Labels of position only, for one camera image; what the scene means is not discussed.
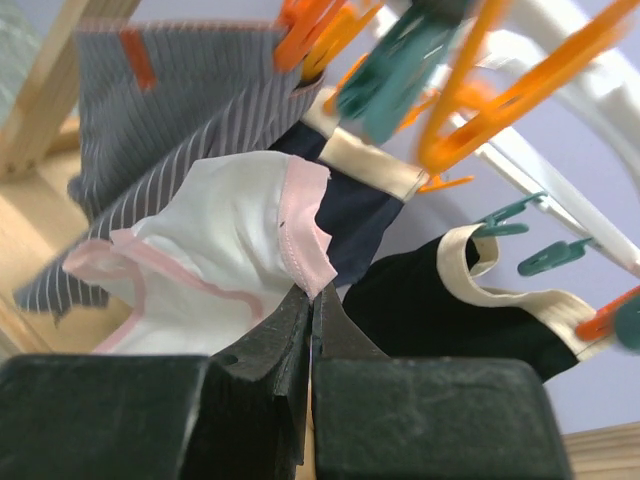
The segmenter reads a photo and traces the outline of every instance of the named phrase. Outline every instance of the wall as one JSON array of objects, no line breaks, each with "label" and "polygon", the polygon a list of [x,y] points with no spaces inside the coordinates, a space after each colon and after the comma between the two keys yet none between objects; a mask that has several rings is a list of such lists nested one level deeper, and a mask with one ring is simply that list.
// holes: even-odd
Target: wall
[{"label": "wall", "polygon": [[[62,4],[62,0],[16,1],[43,33]],[[281,0],[144,0],[134,19],[270,20],[277,15],[280,3]],[[593,15],[607,0],[582,0],[580,3]],[[636,28],[622,42],[621,48],[640,67],[640,51],[634,48],[639,40],[640,30]],[[331,65],[329,82],[335,84],[358,56],[371,47],[371,38],[367,34],[361,35]],[[640,242],[638,198],[608,146],[553,100],[546,101],[519,121],[516,128],[625,234]],[[415,131],[408,129],[384,148],[396,157],[410,161],[414,135]],[[520,198],[515,189],[473,158],[454,167],[450,175],[469,174],[476,177],[471,184],[414,199],[387,232],[378,255],[413,249],[451,227],[473,222]],[[637,285],[628,273],[593,252],[563,268],[532,278],[520,277],[516,272],[520,260],[557,240],[571,240],[553,219],[537,211],[527,211],[520,219],[529,224],[531,232],[501,240],[502,260],[486,275],[484,284],[514,290],[566,289],[595,308]],[[636,403],[640,395],[640,358],[616,348],[558,376],[547,386],[561,428],[566,433],[640,420]]]}]

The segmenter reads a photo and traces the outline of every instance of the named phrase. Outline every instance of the white plastic hanger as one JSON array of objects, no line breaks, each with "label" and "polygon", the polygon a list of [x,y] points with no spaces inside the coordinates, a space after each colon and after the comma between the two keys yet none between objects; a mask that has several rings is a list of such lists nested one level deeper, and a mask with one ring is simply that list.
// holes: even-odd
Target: white plastic hanger
[{"label": "white plastic hanger", "polygon": [[[389,4],[401,14],[408,3],[392,0],[378,12],[372,28],[376,38],[384,35],[397,19]],[[549,50],[588,21],[571,0],[518,0],[514,4],[518,8],[512,18],[516,17],[532,35],[541,35]],[[507,30],[493,32],[485,48],[479,66],[516,76],[546,56],[535,42]],[[555,95],[611,144],[640,192],[640,139],[634,139],[631,128],[640,125],[640,100],[634,101],[640,99],[640,93],[630,87],[640,86],[640,73],[616,50],[600,55],[592,65]],[[427,88],[441,87],[448,72],[447,66],[440,66]],[[465,119],[454,115],[449,122],[457,128]],[[575,235],[592,237],[591,246],[596,251],[640,278],[640,249],[515,129],[503,130],[475,153],[523,193],[546,191],[549,197],[538,208],[553,215]]]}]

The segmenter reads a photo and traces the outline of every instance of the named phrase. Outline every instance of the white cloth with pink trim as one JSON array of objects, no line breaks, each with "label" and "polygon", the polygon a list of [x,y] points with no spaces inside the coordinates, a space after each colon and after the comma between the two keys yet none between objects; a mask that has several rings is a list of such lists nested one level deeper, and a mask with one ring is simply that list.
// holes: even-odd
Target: white cloth with pink trim
[{"label": "white cloth with pink trim", "polygon": [[133,307],[96,352],[211,355],[294,284],[313,299],[336,275],[315,223],[328,178],[280,152],[197,160],[158,215],[79,245],[64,269]]}]

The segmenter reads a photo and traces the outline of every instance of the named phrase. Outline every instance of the gray striped cloth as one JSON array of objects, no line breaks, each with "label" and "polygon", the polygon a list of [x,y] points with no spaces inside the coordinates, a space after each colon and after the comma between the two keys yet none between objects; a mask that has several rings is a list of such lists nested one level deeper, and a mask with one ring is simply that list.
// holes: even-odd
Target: gray striped cloth
[{"label": "gray striped cloth", "polygon": [[140,27],[157,79],[141,90],[120,42],[122,26],[94,24],[76,36],[82,168],[68,190],[89,230],[14,294],[18,307],[56,320],[73,305],[104,307],[108,300],[101,288],[62,270],[75,245],[108,240],[112,230],[157,214],[194,161],[267,149],[321,88],[322,79],[298,87],[299,68],[274,71],[281,30],[163,23]]}]

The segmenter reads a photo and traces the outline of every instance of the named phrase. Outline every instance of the garment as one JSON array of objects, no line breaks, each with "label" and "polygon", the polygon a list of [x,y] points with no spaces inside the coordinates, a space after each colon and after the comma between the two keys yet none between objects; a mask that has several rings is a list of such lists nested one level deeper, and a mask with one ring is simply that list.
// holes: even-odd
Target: garment
[{"label": "garment", "polygon": [[336,274],[313,220],[328,176],[279,152],[202,159],[160,213],[78,246],[64,269],[133,307],[98,351],[211,355],[294,283],[313,299]]},{"label": "garment", "polygon": [[[91,223],[74,245],[160,212],[196,160],[265,149],[286,132],[322,79],[298,87],[300,68],[274,70],[284,35],[247,23],[83,27],[82,169],[69,192]],[[15,293],[18,307],[59,319],[73,305],[106,305],[103,289],[63,272],[68,251]]]},{"label": "garment", "polygon": [[473,277],[498,260],[495,237],[471,238],[480,226],[375,262],[347,292],[346,313],[390,356],[513,358],[543,381],[608,345],[578,339],[595,310],[568,292],[478,286]]},{"label": "garment", "polygon": [[334,285],[341,287],[365,274],[384,232],[426,184],[428,175],[337,127],[338,117],[327,115],[322,108],[333,92],[323,88],[301,121],[271,149],[330,169],[316,222],[332,237],[327,253],[338,272]]}]

